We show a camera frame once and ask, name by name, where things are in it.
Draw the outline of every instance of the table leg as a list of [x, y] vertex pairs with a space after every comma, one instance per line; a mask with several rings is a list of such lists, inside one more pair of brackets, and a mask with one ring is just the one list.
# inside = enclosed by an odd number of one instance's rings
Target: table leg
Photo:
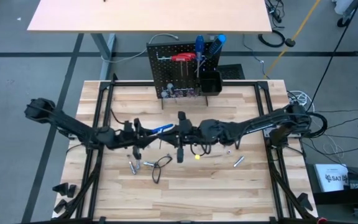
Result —
[[[107, 43], [102, 34], [91, 34], [91, 36], [96, 46], [98, 47], [102, 58], [104, 58], [105, 60], [111, 60], [111, 52], [114, 48], [114, 41], [116, 40], [116, 35], [110, 34]], [[103, 61], [99, 79], [109, 79], [110, 69], [111, 63]]]

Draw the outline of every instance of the yellow object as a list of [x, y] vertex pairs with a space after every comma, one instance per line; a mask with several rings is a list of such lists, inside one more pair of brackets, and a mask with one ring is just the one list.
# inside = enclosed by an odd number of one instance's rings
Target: yellow object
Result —
[[[317, 5], [320, 3], [320, 0], [316, 0], [316, 2], [314, 3], [313, 7], [309, 10], [308, 15], [306, 16], [306, 18], [303, 20], [301, 26], [299, 26], [298, 31], [295, 33], [295, 35], [292, 37], [292, 40], [295, 40], [299, 33], [301, 32], [301, 30], [303, 29], [303, 27], [305, 26], [306, 22], [309, 20], [311, 14], [313, 13], [313, 11], [316, 9]], [[264, 79], [267, 78], [268, 74], [273, 70], [274, 66], [276, 66], [277, 62], [280, 60], [280, 58], [283, 56], [283, 54], [285, 54], [285, 52], [287, 52], [288, 50], [288, 46], [286, 46], [284, 48], [284, 50], [280, 53], [280, 55], [278, 55], [278, 57], [276, 58], [276, 60], [274, 60], [273, 64], [268, 68], [267, 72], [264, 75]]]

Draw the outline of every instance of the wooden workbench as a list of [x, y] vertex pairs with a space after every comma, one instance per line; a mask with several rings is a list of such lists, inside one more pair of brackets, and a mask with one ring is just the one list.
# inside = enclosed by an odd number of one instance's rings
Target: wooden workbench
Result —
[[[268, 82], [273, 108], [287, 105], [284, 81]], [[90, 126], [99, 84], [99, 81], [85, 82], [76, 115], [76, 119]], [[165, 99], [162, 110], [161, 100], [157, 99], [154, 87], [115, 86], [112, 109], [118, 120], [131, 121], [139, 118], [145, 128], [177, 124], [178, 111], [186, 112], [193, 126], [198, 126], [203, 119], [239, 122], [259, 115], [253, 87], [224, 86], [219, 96], [208, 97], [208, 103], [207, 107], [204, 97]], [[111, 127], [119, 129], [122, 125], [112, 119]], [[70, 147], [76, 144], [78, 142], [72, 141]], [[186, 146], [182, 164], [176, 162], [176, 149], [164, 142], [161, 149], [158, 149], [159, 144], [159, 141], [155, 141], [141, 151], [143, 161], [155, 162], [168, 153], [174, 158], [163, 168], [158, 185], [152, 181], [150, 167], [142, 165], [137, 175], [131, 173], [126, 156], [132, 154], [132, 149], [104, 150], [95, 219], [105, 216], [107, 220], [126, 221], [267, 221], [269, 217], [276, 216], [266, 151], [260, 131], [244, 136], [239, 150], [235, 150], [234, 146], [223, 148], [217, 144], [213, 146], [210, 155], [205, 155], [200, 160], [196, 160]], [[290, 145], [300, 149], [297, 140], [290, 140]], [[241, 156], [245, 160], [234, 168], [233, 163]], [[85, 157], [85, 149], [81, 146], [72, 149], [65, 161], [61, 183], [76, 184], [76, 193], [81, 185]], [[314, 207], [311, 213], [317, 216], [303, 156], [284, 149], [284, 157], [290, 188], [296, 196], [301, 192], [309, 195]], [[91, 191], [88, 192], [85, 215]], [[288, 216], [281, 189], [280, 192], [284, 214]], [[62, 198], [70, 200], [58, 195], [56, 203]]]
[[271, 32], [264, 0], [41, 0], [44, 32]]

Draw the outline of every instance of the butcher block table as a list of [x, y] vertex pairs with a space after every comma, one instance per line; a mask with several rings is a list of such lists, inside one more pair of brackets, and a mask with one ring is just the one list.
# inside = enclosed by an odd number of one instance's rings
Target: butcher block table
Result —
[[[89, 126], [93, 122], [100, 83], [85, 81], [78, 105], [76, 119]], [[284, 81], [269, 80], [268, 84], [273, 108], [287, 105]], [[219, 96], [208, 97], [208, 106], [205, 97], [164, 99], [163, 109], [153, 86], [114, 86], [111, 108], [119, 121], [133, 122], [139, 118], [142, 126], [150, 129], [178, 124], [178, 111], [184, 111], [193, 126], [204, 119], [240, 122], [259, 115], [255, 90], [251, 86], [224, 86]], [[123, 128], [114, 119], [110, 123], [115, 130]], [[289, 141], [291, 147], [301, 149], [298, 140]], [[71, 141], [69, 147], [77, 144], [78, 141]], [[200, 160], [195, 159], [189, 146], [185, 146], [181, 164], [176, 162], [176, 149], [164, 142], [160, 149], [159, 146], [160, 141], [154, 141], [141, 150], [142, 162], [155, 162], [167, 154], [173, 157], [171, 163], [162, 168], [159, 184], [152, 180], [152, 168], [143, 164], [136, 175], [132, 174], [127, 158], [130, 154], [135, 163], [132, 149], [104, 150], [95, 220], [106, 217], [107, 221], [268, 221], [269, 217], [277, 217], [261, 131], [244, 136], [238, 150], [234, 146], [214, 145], [211, 154]], [[296, 196], [302, 192], [309, 195], [314, 208], [310, 213], [317, 217], [303, 156], [289, 149], [284, 149], [283, 154], [290, 188]], [[233, 167], [241, 156], [245, 157], [244, 161]], [[61, 183], [76, 184], [76, 194], [85, 158], [85, 148], [79, 146], [68, 152], [65, 161]], [[288, 217], [284, 193], [279, 189], [284, 215]], [[90, 194], [91, 189], [85, 197], [84, 217]], [[57, 194], [56, 204], [61, 199], [71, 200]]]

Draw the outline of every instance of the blue screwdriver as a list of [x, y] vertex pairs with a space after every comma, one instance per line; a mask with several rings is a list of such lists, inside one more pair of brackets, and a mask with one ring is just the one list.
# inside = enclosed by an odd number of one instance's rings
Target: blue screwdriver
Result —
[[[197, 68], [200, 67], [200, 62], [203, 59], [204, 52], [204, 37], [202, 35], [198, 35], [196, 39], [196, 60], [197, 60]], [[197, 70], [197, 78], [200, 75], [200, 70]]]
[[204, 55], [205, 59], [203, 60], [203, 62], [199, 65], [197, 64], [197, 69], [195, 70], [197, 74], [198, 74], [198, 70], [200, 69], [200, 66], [202, 66], [207, 59], [211, 59], [214, 54], [218, 53], [222, 49], [225, 42], [226, 42], [226, 36], [224, 34], [219, 34], [217, 38], [215, 38], [214, 42], [211, 44], [209, 49], [205, 52]]

